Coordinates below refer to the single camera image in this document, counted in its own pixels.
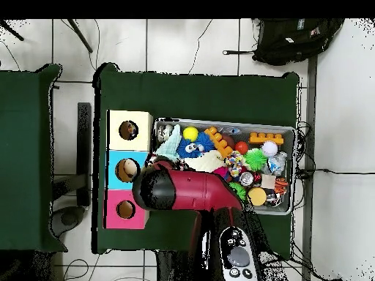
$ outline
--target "gray plastic bin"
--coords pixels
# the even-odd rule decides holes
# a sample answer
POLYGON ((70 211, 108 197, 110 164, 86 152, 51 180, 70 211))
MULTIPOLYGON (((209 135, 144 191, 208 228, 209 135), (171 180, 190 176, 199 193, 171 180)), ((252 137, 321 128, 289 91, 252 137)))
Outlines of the gray plastic bin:
MULTIPOLYGON (((228 123, 221 121, 199 121, 192 119, 171 119, 171 118, 159 118, 154 123, 154 137, 157 136, 157 129, 160 125, 175 125, 179 124, 181 131, 188 126, 194 126, 199 131, 204 131, 206 128, 211 126, 216 127, 218 130, 223 128, 222 131, 230 127, 237 128, 241 131, 239 134, 231 134, 234 142, 245 141, 249 149, 253 147, 260 147, 259 144, 249 144, 248 139, 251 132, 265 132, 273 134, 282 134, 284 143, 279 146, 280 151, 284 151, 288 154, 286 167, 283 172, 283 177, 286 178, 289 183, 288 190, 283 197, 283 201, 276 207, 270 206, 257 206, 254 207, 254 211, 258 214, 273 214, 273 215, 285 215, 293 209, 294 201, 294 175, 296 170, 296 151, 297 151, 297 131, 293 127, 282 127, 282 126, 270 126, 270 125, 255 125, 255 124, 241 124, 241 123, 228 123)), ((157 139, 154 139, 152 150, 155 151, 158 145, 156 144, 157 139)))

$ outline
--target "round hole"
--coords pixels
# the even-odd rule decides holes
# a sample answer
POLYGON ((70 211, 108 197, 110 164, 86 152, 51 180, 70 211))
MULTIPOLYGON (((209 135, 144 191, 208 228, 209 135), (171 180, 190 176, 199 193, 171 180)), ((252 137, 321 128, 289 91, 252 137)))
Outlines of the round hole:
POLYGON ((134 217, 135 206, 131 201, 122 201, 116 207, 116 212, 122 219, 130 219, 134 217))
POLYGON ((115 167, 116 177, 122 182, 133 182, 140 172, 139 164, 132 158, 120 160, 115 167))
POLYGON ((124 140, 132 140, 138 135, 138 126, 134 121, 123 121, 119 127, 119 134, 124 140))

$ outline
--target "orange building block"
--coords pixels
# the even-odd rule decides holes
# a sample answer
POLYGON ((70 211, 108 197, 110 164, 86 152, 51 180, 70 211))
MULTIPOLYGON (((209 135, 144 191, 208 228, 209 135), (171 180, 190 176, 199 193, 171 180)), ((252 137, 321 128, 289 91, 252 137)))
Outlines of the orange building block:
POLYGON ((281 134, 265 134, 264 132, 251 132, 249 137, 249 143, 263 143, 265 141, 273 141, 278 146, 284 143, 284 139, 281 134))
POLYGON ((215 144, 215 148, 223 158, 226 158, 233 152, 233 149, 228 146, 228 143, 223 139, 223 136, 218 132, 216 127, 207 128, 204 132, 208 134, 209 139, 215 144))

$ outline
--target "green tablecloth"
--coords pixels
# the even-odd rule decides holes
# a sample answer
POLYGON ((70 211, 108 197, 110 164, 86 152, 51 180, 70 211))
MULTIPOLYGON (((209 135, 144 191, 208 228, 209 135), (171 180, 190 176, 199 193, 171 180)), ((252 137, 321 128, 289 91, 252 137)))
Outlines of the green tablecloth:
POLYGON ((0 250, 66 250, 49 231, 50 88, 61 66, 0 71, 0 250))
MULTIPOLYGON (((95 210, 98 211, 97 233, 94 229, 93 249, 188 250, 196 218, 194 211, 153 211, 142 231, 103 229, 105 112, 108 109, 147 111, 154 119, 172 117, 295 127, 298 80, 295 73, 283 78, 167 75, 123 73, 118 72, 115 64, 102 65, 94 75, 97 86, 94 122, 100 119, 100 160, 96 162, 99 210, 95 210)), ((288 258, 291 215, 259 217, 271 248, 288 258)))

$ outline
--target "green spiky ball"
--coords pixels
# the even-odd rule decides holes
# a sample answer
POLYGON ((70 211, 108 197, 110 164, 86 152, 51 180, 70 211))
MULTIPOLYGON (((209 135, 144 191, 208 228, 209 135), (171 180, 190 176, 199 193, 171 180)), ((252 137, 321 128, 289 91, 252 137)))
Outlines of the green spiky ball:
POLYGON ((264 156, 261 149, 251 149, 243 157, 252 171, 261 170, 267 161, 267 158, 264 156))
POLYGON ((238 196, 244 201, 246 199, 246 190, 245 188, 236 182, 229 182, 229 186, 233 189, 233 191, 238 194, 238 196))

